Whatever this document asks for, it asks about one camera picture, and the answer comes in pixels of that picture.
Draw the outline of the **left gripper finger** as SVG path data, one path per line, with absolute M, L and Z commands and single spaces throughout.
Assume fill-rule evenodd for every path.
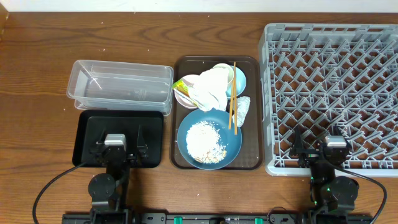
M 143 135 L 143 129 L 142 126 L 140 125 L 138 128 L 138 132 L 137 132 L 137 144 L 136 144 L 137 148 L 147 148 L 147 144 L 146 141 L 144 139 L 144 135 Z
M 99 139 L 96 141 L 96 145 L 102 146 L 104 144 L 105 139 L 106 139 L 106 129 L 104 128 L 101 132 Z

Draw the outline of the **dark blue plate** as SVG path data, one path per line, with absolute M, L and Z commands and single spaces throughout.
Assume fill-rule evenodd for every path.
M 226 146 L 226 157 L 216 164 L 202 164 L 194 160 L 187 151 L 186 136 L 189 128 L 197 122 L 208 121 L 214 122 L 216 127 L 220 129 L 221 141 Z M 211 110 L 204 112 L 202 110 L 195 110 L 188 114 L 180 123 L 177 131 L 177 146 L 183 158 L 193 167 L 203 170 L 217 170 L 225 168 L 229 165 L 239 154 L 243 137 L 242 132 L 238 128 L 237 135 L 234 134 L 234 129 L 229 129 L 229 114 L 225 111 Z

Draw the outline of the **green yellow snack wrapper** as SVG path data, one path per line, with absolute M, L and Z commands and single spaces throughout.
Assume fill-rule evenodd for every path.
M 188 86 L 184 82 L 184 79 L 179 79 L 172 85 L 173 90 L 180 96 L 186 96 L 189 97 L 188 93 Z

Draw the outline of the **clear plastic wrap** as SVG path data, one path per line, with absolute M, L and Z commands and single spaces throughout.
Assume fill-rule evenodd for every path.
M 242 96 L 237 99 L 237 127 L 244 124 L 245 117 L 249 111 L 251 99 L 248 96 Z

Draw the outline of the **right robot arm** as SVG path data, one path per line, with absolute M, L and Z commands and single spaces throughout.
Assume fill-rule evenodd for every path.
M 358 182 L 335 174 L 346 160 L 351 144 L 338 127 L 335 126 L 333 131 L 333 135 L 325 136 L 310 149 L 304 146 L 300 129 L 294 129 L 294 143 L 289 155 L 298 157 L 299 167 L 310 169 L 310 200 L 315 204 L 298 216 L 297 223 L 348 223 L 348 214 L 354 210 Z

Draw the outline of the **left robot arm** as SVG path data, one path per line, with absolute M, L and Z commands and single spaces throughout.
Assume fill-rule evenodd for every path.
M 94 162 L 106 172 L 95 175 L 88 184 L 91 196 L 90 223 L 140 223 L 141 216 L 126 205 L 130 169 L 142 168 L 148 150 L 143 127 L 137 130 L 136 151 L 127 152 L 124 134 L 110 134 L 105 129 L 100 136 L 86 134 L 87 150 Z

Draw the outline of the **white napkin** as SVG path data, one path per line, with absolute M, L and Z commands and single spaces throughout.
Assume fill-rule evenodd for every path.
M 188 87 L 190 99 L 202 111 L 225 111 L 228 102 L 228 75 L 227 68 L 212 68 L 202 72 L 196 82 Z

